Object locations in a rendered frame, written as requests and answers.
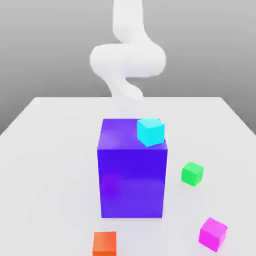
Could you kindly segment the small cyan cube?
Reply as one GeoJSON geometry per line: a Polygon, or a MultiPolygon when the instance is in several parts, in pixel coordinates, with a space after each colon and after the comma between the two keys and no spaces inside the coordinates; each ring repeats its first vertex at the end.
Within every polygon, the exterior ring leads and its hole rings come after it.
{"type": "Polygon", "coordinates": [[[146,147],[162,144],[165,141],[165,124],[159,118],[139,119],[136,136],[146,147]]]}

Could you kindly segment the large purple box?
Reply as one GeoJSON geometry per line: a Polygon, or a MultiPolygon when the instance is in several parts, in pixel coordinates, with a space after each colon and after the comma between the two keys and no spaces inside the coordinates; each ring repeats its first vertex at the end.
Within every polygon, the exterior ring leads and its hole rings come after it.
{"type": "Polygon", "coordinates": [[[168,147],[137,139],[140,119],[102,121],[97,162],[102,218],[163,216],[168,147]]]}

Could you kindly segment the small magenta cube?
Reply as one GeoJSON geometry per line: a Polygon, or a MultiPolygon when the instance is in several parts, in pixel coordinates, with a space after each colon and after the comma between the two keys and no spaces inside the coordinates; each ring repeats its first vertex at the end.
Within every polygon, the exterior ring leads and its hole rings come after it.
{"type": "Polygon", "coordinates": [[[226,238],[227,230],[225,224],[209,217],[200,228],[198,242],[217,252],[226,238]]]}

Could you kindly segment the small orange cube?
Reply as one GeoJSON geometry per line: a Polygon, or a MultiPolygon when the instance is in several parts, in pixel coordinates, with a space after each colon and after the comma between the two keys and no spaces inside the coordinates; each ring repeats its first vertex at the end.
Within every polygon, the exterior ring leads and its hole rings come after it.
{"type": "Polygon", "coordinates": [[[92,256],[117,256],[117,234],[115,231],[94,233],[92,256]]]}

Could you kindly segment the small green cube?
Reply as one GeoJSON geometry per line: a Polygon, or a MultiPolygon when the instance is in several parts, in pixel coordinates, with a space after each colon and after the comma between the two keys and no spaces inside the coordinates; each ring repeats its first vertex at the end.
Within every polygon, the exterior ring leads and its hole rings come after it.
{"type": "Polygon", "coordinates": [[[188,162],[181,171],[181,180],[193,187],[197,186],[204,174],[204,167],[194,162],[188,162]]]}

